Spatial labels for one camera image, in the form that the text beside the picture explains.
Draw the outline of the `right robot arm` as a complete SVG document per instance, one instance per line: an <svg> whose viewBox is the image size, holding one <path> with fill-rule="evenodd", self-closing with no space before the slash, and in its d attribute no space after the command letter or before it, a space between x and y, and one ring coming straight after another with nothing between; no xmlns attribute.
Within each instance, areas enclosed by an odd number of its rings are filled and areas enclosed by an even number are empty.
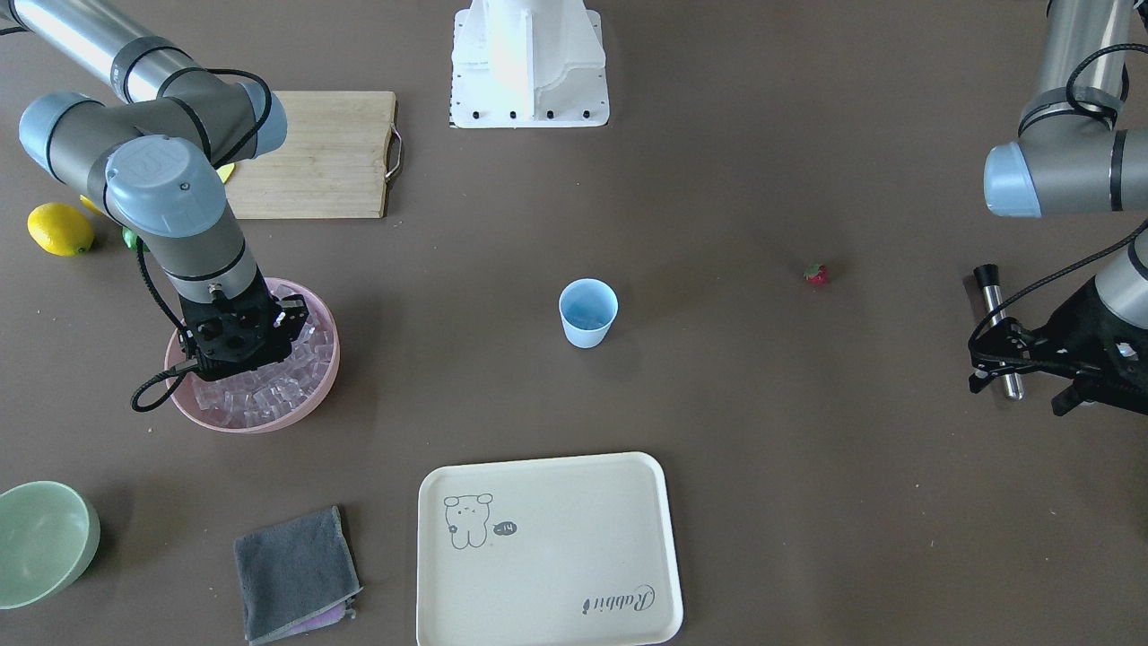
<svg viewBox="0 0 1148 646"><path fill-rule="evenodd" d="M309 314L276 298L217 169L284 146L284 104L261 78L197 65L106 1L3 1L3 20L102 78L104 106L54 92L24 110L24 150L152 251L178 294L185 371L220 380L290 356Z"/></svg>

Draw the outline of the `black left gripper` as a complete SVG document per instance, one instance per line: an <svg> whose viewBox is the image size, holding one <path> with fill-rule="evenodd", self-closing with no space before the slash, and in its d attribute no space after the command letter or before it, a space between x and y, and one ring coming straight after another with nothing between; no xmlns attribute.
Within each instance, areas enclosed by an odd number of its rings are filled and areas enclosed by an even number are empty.
<svg viewBox="0 0 1148 646"><path fill-rule="evenodd" d="M971 394L1002 380L1004 396L1025 396L1022 374L1037 371L1034 359L1049 360L1055 364L1050 373L1071 380L1053 397L1054 415L1066 415L1083 402L1147 413L1145 329L1112 314L1094 279L1063 302L1045 326L1026 328L1008 316L983 318L968 349Z"/></svg>

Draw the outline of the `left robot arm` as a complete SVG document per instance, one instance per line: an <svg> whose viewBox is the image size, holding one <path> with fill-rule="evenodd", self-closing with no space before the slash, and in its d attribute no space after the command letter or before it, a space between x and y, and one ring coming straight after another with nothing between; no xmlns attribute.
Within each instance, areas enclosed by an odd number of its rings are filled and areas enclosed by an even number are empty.
<svg viewBox="0 0 1148 646"><path fill-rule="evenodd" d="M1047 17L1044 60L1017 137L988 151L988 210L1003 217L1145 212L1147 135L1117 124L1128 92L1125 57L1145 52L1127 39L1132 21L1145 20L1145 1L1052 1ZM987 303L968 342L974 394L1003 380L1007 394L1021 399L1021 376L1044 372L1066 379L1052 399L1057 417L1086 402L1145 414L1145 225L1088 260L1102 258L1107 265L1035 328L1004 316L996 266L974 270Z"/></svg>

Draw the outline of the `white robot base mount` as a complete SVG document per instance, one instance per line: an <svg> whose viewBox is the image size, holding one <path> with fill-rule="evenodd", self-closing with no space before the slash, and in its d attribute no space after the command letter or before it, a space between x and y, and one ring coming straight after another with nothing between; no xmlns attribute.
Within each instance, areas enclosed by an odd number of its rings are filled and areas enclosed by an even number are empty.
<svg viewBox="0 0 1148 646"><path fill-rule="evenodd" d="M453 16L448 123L602 127L611 106L603 24L582 1L473 1Z"/></svg>

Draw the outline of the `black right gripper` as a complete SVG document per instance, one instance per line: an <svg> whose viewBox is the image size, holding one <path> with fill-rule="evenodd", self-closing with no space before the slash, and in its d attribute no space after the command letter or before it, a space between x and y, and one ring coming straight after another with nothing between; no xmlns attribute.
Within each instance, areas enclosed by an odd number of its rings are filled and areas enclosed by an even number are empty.
<svg viewBox="0 0 1148 646"><path fill-rule="evenodd" d="M207 303L180 297L179 305L196 361L192 372L204 381L286 360L310 316L302 294L274 297L262 278L238 297Z"/></svg>

